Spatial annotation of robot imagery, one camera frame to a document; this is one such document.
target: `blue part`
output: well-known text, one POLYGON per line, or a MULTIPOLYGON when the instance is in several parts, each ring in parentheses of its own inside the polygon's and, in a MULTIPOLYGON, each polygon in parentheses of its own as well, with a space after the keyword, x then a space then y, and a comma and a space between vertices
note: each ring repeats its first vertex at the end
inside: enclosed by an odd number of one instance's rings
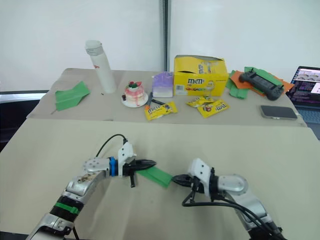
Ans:
POLYGON ((113 156, 110 157, 110 171, 111 171, 111 177, 114 177, 116 175, 116 160, 113 156))

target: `yellow box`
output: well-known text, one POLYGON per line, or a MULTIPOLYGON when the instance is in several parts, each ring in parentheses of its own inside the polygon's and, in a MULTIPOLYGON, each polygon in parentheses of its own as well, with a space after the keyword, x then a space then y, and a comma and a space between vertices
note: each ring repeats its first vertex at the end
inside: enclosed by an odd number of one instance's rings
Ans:
POLYGON ((221 58, 198 55, 174 58, 174 95, 221 96, 228 78, 225 60, 221 58))

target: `cake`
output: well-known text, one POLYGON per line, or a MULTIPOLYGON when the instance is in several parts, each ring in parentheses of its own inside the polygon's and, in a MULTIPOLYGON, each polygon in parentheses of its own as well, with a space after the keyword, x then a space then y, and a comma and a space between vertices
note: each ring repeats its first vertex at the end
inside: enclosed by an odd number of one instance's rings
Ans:
POLYGON ((143 106, 148 101, 148 95, 140 81, 130 81, 125 87, 122 95, 122 103, 127 107, 137 108, 143 106))

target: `laptop screen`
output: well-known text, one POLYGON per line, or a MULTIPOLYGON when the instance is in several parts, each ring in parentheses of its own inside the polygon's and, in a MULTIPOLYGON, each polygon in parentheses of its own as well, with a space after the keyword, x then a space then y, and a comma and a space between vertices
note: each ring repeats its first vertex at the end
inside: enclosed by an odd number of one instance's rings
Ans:
POLYGON ((286 93, 294 105, 320 108, 320 68, 299 66, 286 93))

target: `table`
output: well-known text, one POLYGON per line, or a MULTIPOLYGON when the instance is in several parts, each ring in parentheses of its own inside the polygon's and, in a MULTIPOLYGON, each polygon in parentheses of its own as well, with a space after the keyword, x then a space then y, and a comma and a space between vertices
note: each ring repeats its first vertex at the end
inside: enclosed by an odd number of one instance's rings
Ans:
MULTIPOLYGON (((51 90, 41 99, 38 106, 29 114, 29 118, 37 119, 75 119, 75 120, 102 120, 117 122, 148 122, 143 107, 129 108, 121 103, 121 95, 129 81, 142 81, 147 93, 152 88, 152 76, 158 72, 150 71, 113 71, 117 91, 112 94, 104 93, 94 69, 67 68, 57 80, 51 90), (56 111, 55 92, 73 88, 80 81, 84 81, 91 93, 78 106, 56 111)), ((151 123, 167 124, 214 124, 214 125, 244 125, 244 126, 286 126, 306 127, 301 116, 297 120, 267 119, 260 113, 260 105, 290 107, 295 110, 292 102, 286 95, 276 101, 270 101, 255 92, 249 91, 248 97, 241 100, 229 95, 226 89, 222 96, 230 108, 215 116, 203 118, 197 109, 186 105, 186 102, 195 96, 175 96, 173 98, 156 98, 162 102, 174 101, 178 113, 169 114, 152 120, 151 123)))
MULTIPOLYGON (((185 173, 199 157, 218 176, 244 176, 287 239, 318 238, 319 142, 307 127, 34 118, 0 153, 0 231, 30 233, 83 162, 116 133, 128 138, 138 158, 157 161, 171 175, 185 173)), ((103 156, 114 156, 121 142, 114 139, 103 156)), ((139 175, 130 188, 128 178, 114 177, 98 186, 77 231, 97 240, 249 239, 232 209, 182 207, 189 192, 139 175)))

